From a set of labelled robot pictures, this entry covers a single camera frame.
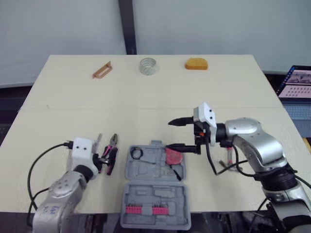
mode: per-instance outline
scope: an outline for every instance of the black wire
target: black wire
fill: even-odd
[[[134,152],[137,151],[137,150],[140,151],[140,156],[139,157],[134,157]],[[131,155],[132,159],[139,160],[144,155],[144,152],[142,151],[142,149],[140,147],[132,147],[131,150],[130,150],[130,155]]]
[[[206,146],[206,152],[207,152],[207,158],[208,158],[209,164],[210,164],[210,166],[212,167],[213,172],[214,172],[214,174],[215,174],[216,176],[218,176],[218,175],[224,173],[225,171],[229,170],[230,168],[236,166],[237,164],[243,164],[243,163],[246,163],[246,162],[247,162],[247,160],[243,160],[243,161],[240,161],[240,162],[239,162],[239,161],[236,161],[237,163],[231,164],[230,166],[226,167],[225,169],[223,169],[223,170],[217,172],[217,171],[216,171],[216,168],[215,168],[215,166],[214,166],[214,164],[213,164],[212,158],[211,158],[211,156],[210,156],[209,141],[208,141],[207,138],[206,138],[205,146]]]
[[[34,200],[35,198],[40,194],[40,193],[43,193],[45,191],[48,191],[49,188],[45,188],[45,189],[42,189],[40,190],[39,192],[37,192],[35,195],[34,195]],[[30,227],[33,227],[32,223],[30,222],[30,214],[31,214],[31,209],[33,208],[33,203],[31,202],[30,205],[29,205],[29,209],[28,209],[28,213],[27,213],[27,225],[30,226]]]
[[[31,187],[30,187],[30,177],[31,177],[31,173],[33,171],[33,168],[35,166],[35,164],[38,162],[38,160],[43,156],[45,155],[47,152],[51,151],[52,149],[55,149],[57,147],[61,147],[61,146],[64,146],[66,143],[62,143],[62,144],[58,144],[56,146],[53,146],[49,149],[47,149],[45,152],[43,152],[42,154],[40,154],[36,159],[35,161],[33,162],[33,164],[31,165],[30,169],[29,169],[29,172],[28,172],[28,177],[27,177],[27,189],[28,189],[28,195],[29,195],[29,198],[30,198],[30,201],[31,201],[31,204],[34,206],[35,210],[37,210],[37,205],[35,203],[35,199],[33,197],[33,194],[31,192]]]
[[[170,168],[173,170],[173,172],[175,173],[176,178],[177,178],[179,181],[181,181],[182,179],[181,179],[180,175],[178,174],[178,172],[177,172],[174,168],[172,168],[172,165],[169,164],[169,167],[170,167]]]
[[[295,175],[295,177],[300,180],[302,183],[304,183],[306,186],[308,186],[308,188],[311,188],[311,184],[309,184],[308,182],[306,182],[304,179],[302,179],[301,177]]]
[[[256,219],[256,217],[257,217],[257,214],[258,214],[258,212],[260,211],[260,209],[263,207],[263,205],[266,203],[267,200],[268,200],[268,199],[265,198],[265,199],[263,200],[263,202],[260,204],[260,206],[258,207],[258,209],[257,209],[257,211],[256,211],[256,214],[254,215],[254,217],[253,217],[253,219],[252,219],[252,221],[251,221],[251,225],[250,225],[250,227],[249,227],[248,233],[251,233],[251,232],[253,231],[254,222],[255,222],[255,219]]]
[[[242,160],[242,161],[238,162],[238,164],[243,164],[243,163],[246,163],[246,162],[247,162],[247,160]],[[229,170],[230,168],[233,168],[236,165],[237,164],[235,163],[235,164],[231,164],[230,166],[227,166],[225,169],[217,172],[217,175],[220,175],[220,174],[224,173],[225,171]]]
[[[207,137],[205,138],[205,146],[206,146],[206,154],[207,154],[207,159],[208,159],[208,161],[209,161],[209,164],[210,164],[210,166],[212,167],[214,174],[217,175],[216,168],[215,168],[215,166],[214,166],[214,164],[213,164],[212,158],[210,157],[210,152],[209,152],[209,140],[208,140]]]
[[[233,147],[233,149],[234,149],[234,152],[235,152],[235,164],[236,164],[236,168],[237,168],[237,170],[238,170],[238,172],[239,173],[241,173],[242,175],[244,175],[244,176],[248,176],[248,177],[254,177],[255,175],[254,174],[246,174],[246,173],[244,173],[241,169],[240,169],[240,167],[239,167],[239,153],[238,153],[238,150],[237,150],[237,148],[236,148],[236,146],[234,146],[234,145],[232,145],[232,147]]]

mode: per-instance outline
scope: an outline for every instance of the copper bracket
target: copper bracket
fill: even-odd
[[[104,65],[102,68],[100,68],[93,74],[93,78],[101,79],[111,70],[112,70],[111,62],[108,62],[106,65]]]

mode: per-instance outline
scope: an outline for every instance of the beige tabletop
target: beige tabletop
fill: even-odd
[[[193,145],[192,126],[167,123],[192,116],[193,108],[204,101],[213,108],[217,122],[238,117],[259,120],[282,143],[292,167],[310,181],[311,156],[253,56],[199,56],[208,61],[207,71],[184,69],[190,55],[152,56],[159,66],[153,76],[139,72],[139,62],[146,56],[50,56],[0,147],[0,211],[28,210],[27,172],[47,148],[75,137],[95,140],[102,133],[101,152],[117,133],[119,151],[112,175],[100,174],[90,181],[76,211],[120,212],[128,182],[128,148],[147,145],[152,139]],[[113,70],[103,79],[92,79],[92,73],[108,61]],[[37,163],[33,192],[62,176],[68,154],[68,149],[58,148]],[[221,170],[217,161],[225,158],[225,150],[215,146],[211,155],[216,169]],[[185,159],[187,178],[183,183],[189,189],[191,211],[254,210],[264,199],[260,183],[252,178],[232,171],[215,176],[203,148],[201,155],[187,153]],[[252,172],[248,164],[243,168]],[[44,197],[39,196],[38,203]]]

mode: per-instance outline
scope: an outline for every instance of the gray tool case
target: gray tool case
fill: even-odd
[[[143,156],[133,159],[130,151],[140,148]],[[140,151],[133,152],[138,158]],[[127,155],[125,176],[131,181],[124,187],[121,226],[124,228],[144,228],[163,230],[189,230],[191,227],[187,188],[178,181],[186,177],[185,157],[172,169],[166,164],[165,145],[161,141],[151,141],[148,146],[131,146]],[[140,214],[127,214],[127,207],[138,207]],[[161,207],[168,212],[161,215],[153,211]]]

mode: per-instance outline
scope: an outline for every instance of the red-handled pliers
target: red-handled pliers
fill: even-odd
[[[116,147],[116,144],[118,142],[118,135],[115,133],[109,142],[109,145],[105,147],[104,153],[102,155],[103,159],[108,159],[108,171],[107,175],[110,176],[112,169],[116,162],[116,156],[118,152],[118,148]]]

